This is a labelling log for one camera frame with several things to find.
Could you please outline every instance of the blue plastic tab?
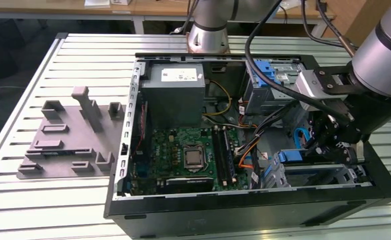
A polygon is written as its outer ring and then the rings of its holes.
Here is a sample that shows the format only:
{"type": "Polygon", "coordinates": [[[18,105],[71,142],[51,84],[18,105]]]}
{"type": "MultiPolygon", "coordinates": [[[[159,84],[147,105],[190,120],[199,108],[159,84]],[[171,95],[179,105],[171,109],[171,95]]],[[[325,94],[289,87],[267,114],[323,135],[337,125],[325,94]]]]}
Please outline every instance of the blue plastic tab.
{"type": "MultiPolygon", "coordinates": [[[[271,67],[271,64],[269,61],[255,61],[257,66],[259,67],[262,73],[273,80],[275,81],[278,84],[281,84],[281,82],[277,79],[277,70],[274,69],[274,67],[271,67]]],[[[262,80],[262,78],[258,76],[258,74],[253,71],[254,76],[257,78],[257,82],[258,82],[258,86],[265,88],[269,87],[270,85],[262,80]]]]}
{"type": "Polygon", "coordinates": [[[278,153],[278,159],[281,160],[281,163],[285,163],[287,161],[287,157],[285,156],[283,152],[278,153]]]}
{"type": "Polygon", "coordinates": [[[286,160],[289,162],[301,162],[303,161],[303,156],[298,150],[293,151],[283,151],[283,154],[286,156],[286,160]]]}

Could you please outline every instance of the white label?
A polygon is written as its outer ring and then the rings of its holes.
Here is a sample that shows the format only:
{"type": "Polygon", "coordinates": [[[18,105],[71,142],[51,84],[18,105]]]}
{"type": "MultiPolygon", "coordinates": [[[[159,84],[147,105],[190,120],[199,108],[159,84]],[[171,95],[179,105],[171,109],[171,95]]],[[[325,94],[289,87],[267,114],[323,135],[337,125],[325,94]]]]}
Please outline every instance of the white label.
{"type": "Polygon", "coordinates": [[[239,106],[239,107],[238,107],[238,112],[239,112],[242,115],[245,115],[245,106],[239,106]]]}
{"type": "Polygon", "coordinates": [[[131,14],[131,11],[113,11],[114,14],[131,14]]]}
{"type": "Polygon", "coordinates": [[[198,81],[195,68],[165,68],[162,70],[162,82],[191,82],[198,81]]]}
{"type": "Polygon", "coordinates": [[[289,79],[289,75],[285,73],[285,74],[278,74],[277,76],[277,79],[279,79],[279,80],[290,80],[289,79]]]}
{"type": "Polygon", "coordinates": [[[254,179],[255,183],[258,183],[258,180],[259,180],[259,176],[257,175],[257,173],[253,171],[251,172],[251,179],[254,179]]]}

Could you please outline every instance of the wire bundle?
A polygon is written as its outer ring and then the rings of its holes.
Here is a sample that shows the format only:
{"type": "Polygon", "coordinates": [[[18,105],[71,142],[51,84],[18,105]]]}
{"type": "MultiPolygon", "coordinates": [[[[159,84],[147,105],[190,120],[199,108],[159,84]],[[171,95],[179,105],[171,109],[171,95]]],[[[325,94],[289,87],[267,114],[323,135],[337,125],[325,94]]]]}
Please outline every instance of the wire bundle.
{"type": "Polygon", "coordinates": [[[281,107],[274,113],[271,113],[265,118],[265,120],[262,121],[262,123],[257,127],[251,141],[247,144],[245,144],[237,152],[238,155],[245,153],[241,158],[239,164],[238,164],[238,166],[241,168],[254,168],[253,165],[245,164],[245,159],[246,159],[247,155],[250,154],[251,151],[254,151],[254,150],[257,151],[257,144],[259,143],[261,137],[266,132],[266,128],[269,128],[277,121],[279,121],[283,118],[285,114],[291,110],[293,107],[295,107],[298,105],[298,103],[299,102],[297,100],[294,100],[287,105],[281,107]]]}

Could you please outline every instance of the chip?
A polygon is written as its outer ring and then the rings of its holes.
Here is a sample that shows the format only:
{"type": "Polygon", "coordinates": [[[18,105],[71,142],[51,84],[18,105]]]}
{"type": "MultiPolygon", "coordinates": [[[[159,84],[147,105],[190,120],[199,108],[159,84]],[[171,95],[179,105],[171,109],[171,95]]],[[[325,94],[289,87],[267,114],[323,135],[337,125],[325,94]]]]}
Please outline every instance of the chip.
{"type": "Polygon", "coordinates": [[[185,159],[189,165],[201,165],[202,164],[202,151],[186,151],[185,159]]]}
{"type": "Polygon", "coordinates": [[[206,154],[203,144],[189,144],[183,148],[183,167],[191,172],[205,168],[206,154]]]}

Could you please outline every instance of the floor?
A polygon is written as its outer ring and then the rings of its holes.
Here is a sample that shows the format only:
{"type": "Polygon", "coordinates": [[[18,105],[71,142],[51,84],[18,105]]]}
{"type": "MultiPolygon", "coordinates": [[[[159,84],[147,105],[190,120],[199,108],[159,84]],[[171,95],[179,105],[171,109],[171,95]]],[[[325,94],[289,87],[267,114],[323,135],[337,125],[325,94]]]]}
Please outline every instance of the floor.
{"type": "MultiPolygon", "coordinates": [[[[19,70],[12,76],[0,79],[0,87],[24,88],[28,85],[58,33],[134,33],[134,24],[130,21],[48,20],[46,29],[42,28],[39,21],[35,19],[16,19],[14,22],[24,39],[24,46],[10,50],[19,70]]],[[[146,34],[170,33],[182,24],[182,22],[147,21],[145,22],[146,34]]],[[[289,36],[291,32],[297,33],[294,28],[295,26],[291,24],[267,24],[262,35],[289,36]]],[[[249,35],[253,29],[254,24],[251,23],[231,23],[229,25],[229,34],[249,35]]],[[[0,88],[0,131],[23,92],[24,89],[22,88],[0,88]]]]}

